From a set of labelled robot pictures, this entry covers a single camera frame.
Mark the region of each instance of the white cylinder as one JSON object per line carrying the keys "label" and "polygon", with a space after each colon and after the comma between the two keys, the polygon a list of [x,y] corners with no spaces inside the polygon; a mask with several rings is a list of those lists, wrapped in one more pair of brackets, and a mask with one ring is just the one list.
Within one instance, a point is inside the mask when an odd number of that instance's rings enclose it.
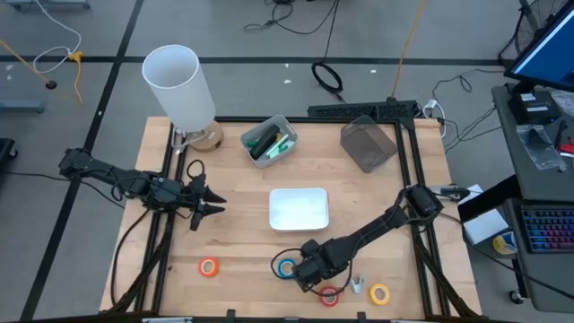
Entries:
{"label": "white cylinder", "polygon": [[180,45],[157,48],[145,58],[142,74],[176,128],[198,132],[215,118],[212,95],[193,50]]}

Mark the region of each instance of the white plastic tray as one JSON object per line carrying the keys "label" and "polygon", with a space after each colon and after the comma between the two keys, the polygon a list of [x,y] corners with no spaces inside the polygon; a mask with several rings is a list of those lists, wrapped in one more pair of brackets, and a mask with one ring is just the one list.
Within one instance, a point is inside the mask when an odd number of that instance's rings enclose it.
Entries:
{"label": "white plastic tray", "polygon": [[317,231],[329,224],[323,188],[281,188],[269,194],[269,225],[277,231]]}

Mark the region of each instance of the yellow tape roll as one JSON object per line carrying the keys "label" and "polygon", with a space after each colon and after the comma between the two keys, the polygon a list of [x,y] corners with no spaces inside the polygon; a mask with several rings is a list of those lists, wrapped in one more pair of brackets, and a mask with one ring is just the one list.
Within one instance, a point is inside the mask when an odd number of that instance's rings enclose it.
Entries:
{"label": "yellow tape roll", "polygon": [[[383,299],[377,297],[377,290],[383,292]],[[370,287],[370,299],[377,305],[385,305],[391,300],[391,291],[384,284],[374,284]]]}

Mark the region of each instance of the blue tape roll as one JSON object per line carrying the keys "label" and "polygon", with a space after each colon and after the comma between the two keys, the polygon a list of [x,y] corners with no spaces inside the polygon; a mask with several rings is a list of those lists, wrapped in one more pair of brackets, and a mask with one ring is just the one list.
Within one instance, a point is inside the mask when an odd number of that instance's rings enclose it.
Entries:
{"label": "blue tape roll", "polygon": [[293,259],[291,259],[291,258],[285,258],[285,259],[281,260],[281,261],[279,262],[279,276],[280,276],[281,278],[283,278],[283,279],[291,279],[291,278],[294,278],[295,275],[294,275],[293,273],[286,274],[286,273],[283,271],[283,266],[285,266],[285,264],[291,264],[291,267],[293,267],[293,266],[295,266],[297,263],[295,262],[295,260],[293,260]]}

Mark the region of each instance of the wooden table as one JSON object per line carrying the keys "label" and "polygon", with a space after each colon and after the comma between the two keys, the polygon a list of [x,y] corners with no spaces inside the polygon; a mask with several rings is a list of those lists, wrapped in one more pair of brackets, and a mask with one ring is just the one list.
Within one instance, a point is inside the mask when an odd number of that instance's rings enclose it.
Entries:
{"label": "wooden table", "polygon": [[[437,122],[417,119],[415,124],[427,184],[449,184]],[[196,232],[189,230],[189,220],[176,217],[161,315],[222,317],[227,309],[235,309],[238,317],[352,319],[358,311],[365,311],[369,319],[423,319],[408,226],[393,230],[361,249],[353,264],[353,275],[364,275],[367,288],[376,283],[389,287],[391,301],[384,306],[373,304],[366,292],[354,294],[349,288],[341,295],[337,306],[327,308],[316,295],[303,293],[295,282],[277,279],[269,268],[271,258],[283,249],[300,247],[311,238],[321,243],[350,234],[383,214],[403,187],[398,154],[371,174],[365,174],[339,144],[341,124],[298,123],[293,124],[300,136],[295,152],[268,169],[259,170],[253,166],[239,141],[239,136],[254,125],[223,123],[225,140],[220,148],[211,153],[188,150],[186,165],[197,158],[205,163],[207,183],[215,193],[228,200],[227,210],[203,219]],[[393,126],[381,128],[395,140]],[[148,119],[135,165],[138,170],[161,170],[169,129],[167,118]],[[412,181],[416,182],[406,132],[404,141]],[[171,176],[175,172],[175,160],[174,157]],[[324,188],[329,201],[328,227],[323,231],[299,233],[272,230],[268,201],[274,188]],[[453,203],[443,204],[446,214],[458,216]],[[129,201],[119,236],[143,212],[141,202]],[[121,250],[117,297],[141,269],[151,218],[148,215],[130,233]],[[435,228],[445,276],[470,308],[480,312],[459,224],[439,217],[435,220]],[[213,278],[203,278],[197,272],[200,259],[208,256],[220,262],[220,273]],[[290,256],[300,259],[296,254]],[[428,277],[434,312],[439,313],[435,283],[430,274]],[[346,273],[341,274],[323,282],[320,287],[341,286],[345,278]],[[152,274],[145,309],[150,308],[154,284],[155,274]],[[108,280],[101,308],[107,309],[110,305]]]}

